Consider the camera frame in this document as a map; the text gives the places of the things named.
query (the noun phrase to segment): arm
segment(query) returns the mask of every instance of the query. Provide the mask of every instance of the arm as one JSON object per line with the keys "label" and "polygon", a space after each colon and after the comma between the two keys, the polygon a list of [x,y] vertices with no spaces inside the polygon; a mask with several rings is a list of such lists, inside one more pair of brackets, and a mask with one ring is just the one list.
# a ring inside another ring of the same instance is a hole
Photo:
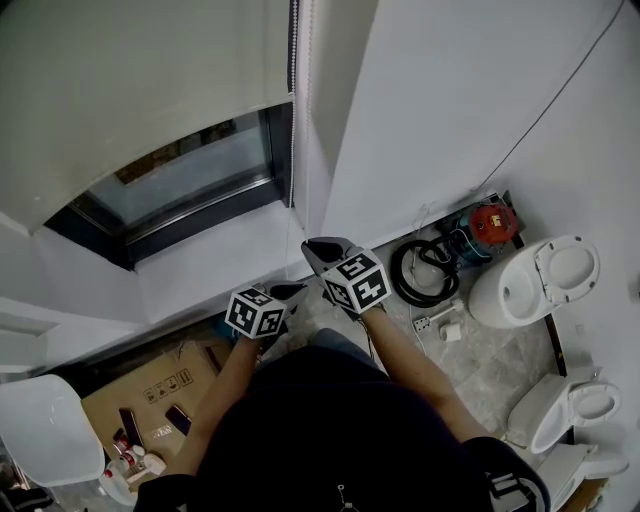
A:
{"label": "arm", "polygon": [[189,435],[163,476],[195,475],[198,472],[218,423],[247,391],[259,348],[260,340],[250,340],[245,336],[238,340],[220,375],[200,401]]}
{"label": "arm", "polygon": [[444,372],[411,343],[387,313],[371,308],[362,314],[362,320],[391,380],[421,395],[458,441],[491,435],[464,406]]}

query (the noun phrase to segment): toilet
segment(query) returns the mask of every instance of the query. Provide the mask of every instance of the toilet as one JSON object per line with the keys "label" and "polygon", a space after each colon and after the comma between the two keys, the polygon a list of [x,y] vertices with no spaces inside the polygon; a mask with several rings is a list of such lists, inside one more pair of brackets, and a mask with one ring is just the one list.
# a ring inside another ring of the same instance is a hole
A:
{"label": "toilet", "polygon": [[586,368],[568,377],[545,375],[511,411],[507,439],[542,453],[573,426],[607,421],[620,408],[622,394],[612,384],[590,381],[596,373],[597,369]]}
{"label": "toilet", "polygon": [[609,478],[628,467],[626,457],[599,450],[597,445],[558,443],[537,473],[549,491],[551,512],[556,512],[584,480]]}
{"label": "toilet", "polygon": [[598,281],[596,248],[576,235],[520,249],[473,285],[469,311],[481,324],[510,329],[531,324],[589,293]]}

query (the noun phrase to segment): red lid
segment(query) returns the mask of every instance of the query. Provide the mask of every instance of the red lid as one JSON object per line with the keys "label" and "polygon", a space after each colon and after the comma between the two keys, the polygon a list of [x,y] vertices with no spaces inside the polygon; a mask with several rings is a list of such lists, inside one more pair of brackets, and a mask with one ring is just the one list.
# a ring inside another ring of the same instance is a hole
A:
{"label": "red lid", "polygon": [[481,206],[471,215],[474,238],[487,245],[508,242],[515,236],[517,228],[516,216],[503,204]]}

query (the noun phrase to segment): sleeve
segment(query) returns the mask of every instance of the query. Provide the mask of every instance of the sleeve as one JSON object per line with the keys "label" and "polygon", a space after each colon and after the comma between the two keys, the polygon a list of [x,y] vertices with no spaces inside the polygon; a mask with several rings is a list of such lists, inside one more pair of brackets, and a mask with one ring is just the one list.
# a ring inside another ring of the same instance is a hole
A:
{"label": "sleeve", "polygon": [[143,483],[133,512],[174,512],[192,496],[195,477],[169,475]]}
{"label": "sleeve", "polygon": [[551,510],[544,482],[509,445],[493,437],[476,437],[462,445],[489,478],[494,501],[513,503],[523,499],[529,506],[522,510]]}

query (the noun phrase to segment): toilet lid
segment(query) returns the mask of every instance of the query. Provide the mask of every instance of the toilet lid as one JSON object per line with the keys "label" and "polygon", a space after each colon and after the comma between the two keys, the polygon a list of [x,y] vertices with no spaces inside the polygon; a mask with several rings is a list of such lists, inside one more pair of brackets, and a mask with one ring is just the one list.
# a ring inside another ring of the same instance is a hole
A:
{"label": "toilet lid", "polygon": [[596,248],[575,235],[561,236],[544,244],[536,253],[535,262],[545,295],[554,304],[584,297],[600,275]]}
{"label": "toilet lid", "polygon": [[582,384],[569,392],[571,422],[577,427],[599,425],[618,412],[621,402],[622,394],[612,384]]}

